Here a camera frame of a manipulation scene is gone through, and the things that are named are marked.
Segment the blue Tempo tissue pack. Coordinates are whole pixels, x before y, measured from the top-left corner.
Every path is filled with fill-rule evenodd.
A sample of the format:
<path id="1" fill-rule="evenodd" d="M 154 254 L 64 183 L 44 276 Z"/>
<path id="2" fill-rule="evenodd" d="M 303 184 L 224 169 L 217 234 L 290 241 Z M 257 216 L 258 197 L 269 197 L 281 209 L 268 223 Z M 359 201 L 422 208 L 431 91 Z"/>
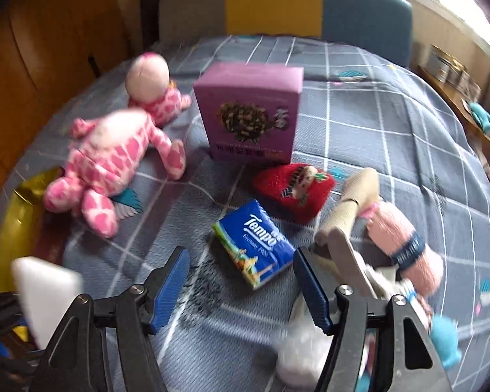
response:
<path id="1" fill-rule="evenodd" d="M 296 249 L 256 200 L 231 211 L 212 229 L 253 289 L 263 287 L 293 263 Z"/>

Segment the red Santa sock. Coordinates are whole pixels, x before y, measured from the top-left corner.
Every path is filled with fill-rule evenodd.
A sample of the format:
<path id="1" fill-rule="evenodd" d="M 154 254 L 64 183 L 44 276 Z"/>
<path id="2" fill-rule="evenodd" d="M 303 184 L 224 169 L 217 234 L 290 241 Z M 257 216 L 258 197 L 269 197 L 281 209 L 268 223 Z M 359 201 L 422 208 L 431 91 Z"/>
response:
<path id="1" fill-rule="evenodd" d="M 288 210 L 299 224 L 307 224 L 319 214 L 335 186 L 332 174 L 304 163 L 275 166 L 256 174 L 256 192 Z"/>

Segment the beige sock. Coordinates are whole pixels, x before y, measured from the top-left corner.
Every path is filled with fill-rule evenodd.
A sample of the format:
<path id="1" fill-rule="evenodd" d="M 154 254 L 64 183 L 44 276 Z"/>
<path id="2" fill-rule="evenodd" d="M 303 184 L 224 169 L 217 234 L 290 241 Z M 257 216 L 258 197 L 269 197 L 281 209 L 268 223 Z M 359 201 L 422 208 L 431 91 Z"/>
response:
<path id="1" fill-rule="evenodd" d="M 375 169 L 367 167 L 351 175 L 343 184 L 339 201 L 315 234 L 317 245 L 326 245 L 334 229 L 339 229 L 346 238 L 350 238 L 357 216 L 377 203 L 379 194 L 379 175 Z"/>

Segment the purple cardboard box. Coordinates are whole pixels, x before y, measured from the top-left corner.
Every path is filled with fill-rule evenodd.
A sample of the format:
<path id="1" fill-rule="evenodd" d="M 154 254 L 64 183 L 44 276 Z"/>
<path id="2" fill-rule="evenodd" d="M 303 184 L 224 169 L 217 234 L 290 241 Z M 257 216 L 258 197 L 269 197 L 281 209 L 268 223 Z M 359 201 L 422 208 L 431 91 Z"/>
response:
<path id="1" fill-rule="evenodd" d="M 216 160 L 288 164 L 294 147 L 304 69 L 216 62 L 194 94 Z"/>

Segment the white plastic bag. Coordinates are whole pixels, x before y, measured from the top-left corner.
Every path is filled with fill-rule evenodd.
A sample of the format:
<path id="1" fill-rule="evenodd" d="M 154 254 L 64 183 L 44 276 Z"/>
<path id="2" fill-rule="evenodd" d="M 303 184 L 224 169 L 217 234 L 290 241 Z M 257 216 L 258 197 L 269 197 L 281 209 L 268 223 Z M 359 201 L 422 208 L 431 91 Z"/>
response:
<path id="1" fill-rule="evenodd" d="M 314 324 L 302 295 L 297 296 L 288 323 L 272 338 L 278 378 L 288 387 L 314 390 L 332 341 Z"/>

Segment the pink rolled towel with band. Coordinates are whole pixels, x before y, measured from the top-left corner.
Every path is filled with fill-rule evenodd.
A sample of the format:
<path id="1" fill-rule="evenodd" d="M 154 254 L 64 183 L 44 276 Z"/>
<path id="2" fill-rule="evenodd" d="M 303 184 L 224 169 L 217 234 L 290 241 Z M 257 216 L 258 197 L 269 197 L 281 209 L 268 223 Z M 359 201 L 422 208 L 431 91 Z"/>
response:
<path id="1" fill-rule="evenodd" d="M 391 260 L 402 278 L 423 297 L 433 296 L 443 279 L 443 260 L 423 240 L 413 223 L 390 202 L 370 204 L 361 211 L 372 242 Z"/>

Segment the blue plush toy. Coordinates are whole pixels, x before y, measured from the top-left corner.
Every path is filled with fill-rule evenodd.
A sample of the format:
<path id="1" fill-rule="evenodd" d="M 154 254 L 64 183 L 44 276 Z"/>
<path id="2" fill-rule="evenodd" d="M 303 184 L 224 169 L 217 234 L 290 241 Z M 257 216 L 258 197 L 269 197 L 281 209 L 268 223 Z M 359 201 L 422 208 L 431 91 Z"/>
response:
<path id="1" fill-rule="evenodd" d="M 461 361 L 457 326 L 452 319 L 439 314 L 433 315 L 429 336 L 445 370 Z M 357 381 L 356 392 L 367 391 L 369 388 L 375 353 L 375 333 L 369 333 L 364 349 L 364 359 L 367 361 Z"/>

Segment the yellow gold bag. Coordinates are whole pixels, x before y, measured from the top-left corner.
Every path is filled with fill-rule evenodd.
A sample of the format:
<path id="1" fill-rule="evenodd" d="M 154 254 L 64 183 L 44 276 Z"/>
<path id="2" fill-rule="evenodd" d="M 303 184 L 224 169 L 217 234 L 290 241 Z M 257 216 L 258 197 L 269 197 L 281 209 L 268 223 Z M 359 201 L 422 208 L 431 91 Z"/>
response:
<path id="1" fill-rule="evenodd" d="M 62 175 L 52 167 L 21 182 L 12 193 L 0 226 L 0 293 L 16 290 L 12 262 L 31 256 L 41 237 L 47 186 Z"/>

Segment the large pink giraffe plush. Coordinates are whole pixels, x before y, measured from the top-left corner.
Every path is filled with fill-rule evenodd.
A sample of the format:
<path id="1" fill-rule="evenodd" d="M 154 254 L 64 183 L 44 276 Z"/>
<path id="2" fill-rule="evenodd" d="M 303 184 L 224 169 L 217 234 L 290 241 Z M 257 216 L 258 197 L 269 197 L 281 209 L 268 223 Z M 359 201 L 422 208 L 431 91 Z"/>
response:
<path id="1" fill-rule="evenodd" d="M 71 136 L 79 144 L 70 150 L 64 175 L 47 186 L 44 206 L 54 213 L 76 212 L 104 238 L 118 230 L 111 198 L 127 189 L 149 145 L 158 151 L 169 178 L 180 179 L 187 166 L 183 142 L 171 140 L 142 108 L 120 109 L 93 120 L 78 118 Z"/>

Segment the grey checked bed quilt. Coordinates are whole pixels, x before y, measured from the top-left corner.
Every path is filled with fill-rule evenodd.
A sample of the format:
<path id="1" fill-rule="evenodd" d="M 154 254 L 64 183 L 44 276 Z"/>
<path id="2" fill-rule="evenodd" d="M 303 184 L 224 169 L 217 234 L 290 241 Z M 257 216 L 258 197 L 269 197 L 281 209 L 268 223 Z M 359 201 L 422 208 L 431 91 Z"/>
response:
<path id="1" fill-rule="evenodd" d="M 222 36 L 164 45 L 184 93 L 213 63 L 301 66 L 304 84 L 292 159 L 343 182 L 363 167 L 443 260 L 429 300 L 453 319 L 461 361 L 448 376 L 456 391 L 476 391 L 490 376 L 490 183 L 463 127 L 425 81 L 368 51 L 338 43 L 269 36 Z M 171 391 L 281 391 L 270 342 L 298 294 L 291 270 L 252 289 L 211 231 L 253 198 L 253 169 L 210 157 L 205 124 L 192 105 L 165 131 L 185 142 L 188 168 L 169 181 L 155 150 L 132 187 L 141 209 L 102 239 L 71 222 L 63 263 L 80 272 L 93 297 L 112 296 L 162 266 L 177 246 L 191 270 L 169 324 L 154 338 Z"/>

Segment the small pink giraffe plush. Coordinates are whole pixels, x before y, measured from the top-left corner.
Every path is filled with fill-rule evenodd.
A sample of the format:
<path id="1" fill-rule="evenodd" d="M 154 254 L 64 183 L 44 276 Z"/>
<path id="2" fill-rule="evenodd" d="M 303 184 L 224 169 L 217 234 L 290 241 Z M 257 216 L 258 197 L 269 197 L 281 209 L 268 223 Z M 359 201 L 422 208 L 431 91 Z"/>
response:
<path id="1" fill-rule="evenodd" d="M 146 52 L 133 61 L 126 77 L 128 106 L 148 112 L 154 124 L 163 127 L 192 104 L 191 96 L 182 94 L 170 78 L 166 60 Z"/>

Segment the wooden desk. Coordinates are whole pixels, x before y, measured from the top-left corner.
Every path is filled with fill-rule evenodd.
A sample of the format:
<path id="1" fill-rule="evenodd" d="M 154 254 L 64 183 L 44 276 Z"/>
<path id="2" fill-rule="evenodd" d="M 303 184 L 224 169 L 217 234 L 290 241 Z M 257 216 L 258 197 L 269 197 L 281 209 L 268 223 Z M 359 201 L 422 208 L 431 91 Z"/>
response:
<path id="1" fill-rule="evenodd" d="M 449 105 L 461 122 L 467 135 L 477 137 L 485 151 L 490 153 L 490 136 L 487 136 L 475 122 L 473 115 L 468 111 L 469 106 L 464 96 L 452 87 L 451 84 L 442 83 L 428 73 L 422 66 L 417 67 L 417 74 Z"/>

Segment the teal plush on desk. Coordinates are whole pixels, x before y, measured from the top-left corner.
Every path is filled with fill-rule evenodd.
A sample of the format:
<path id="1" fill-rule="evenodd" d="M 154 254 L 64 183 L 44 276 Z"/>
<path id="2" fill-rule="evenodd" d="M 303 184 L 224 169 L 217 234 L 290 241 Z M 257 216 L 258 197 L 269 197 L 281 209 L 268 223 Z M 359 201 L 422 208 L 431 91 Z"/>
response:
<path id="1" fill-rule="evenodd" d="M 490 136 L 490 114 L 477 102 L 469 104 L 474 121 L 486 136 Z"/>

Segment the metal tin can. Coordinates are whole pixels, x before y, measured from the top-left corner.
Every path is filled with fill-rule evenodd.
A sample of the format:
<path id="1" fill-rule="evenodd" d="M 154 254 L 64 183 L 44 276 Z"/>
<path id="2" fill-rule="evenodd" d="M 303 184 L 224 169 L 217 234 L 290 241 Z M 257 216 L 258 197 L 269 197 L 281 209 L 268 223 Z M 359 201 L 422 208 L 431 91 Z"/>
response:
<path id="1" fill-rule="evenodd" d="M 449 53 L 431 45 L 425 69 L 437 81 L 449 83 L 456 87 L 459 84 L 465 66 Z"/>

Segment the yellow blue grey headboard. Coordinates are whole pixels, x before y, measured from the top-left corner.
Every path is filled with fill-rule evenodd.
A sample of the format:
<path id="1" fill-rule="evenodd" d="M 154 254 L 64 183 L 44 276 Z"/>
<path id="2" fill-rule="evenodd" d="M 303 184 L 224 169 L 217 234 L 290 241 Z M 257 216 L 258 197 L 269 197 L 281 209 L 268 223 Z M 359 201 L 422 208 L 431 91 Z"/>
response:
<path id="1" fill-rule="evenodd" d="M 346 43 L 408 66 L 406 0 L 139 0 L 142 46 L 210 36 L 296 36 Z"/>

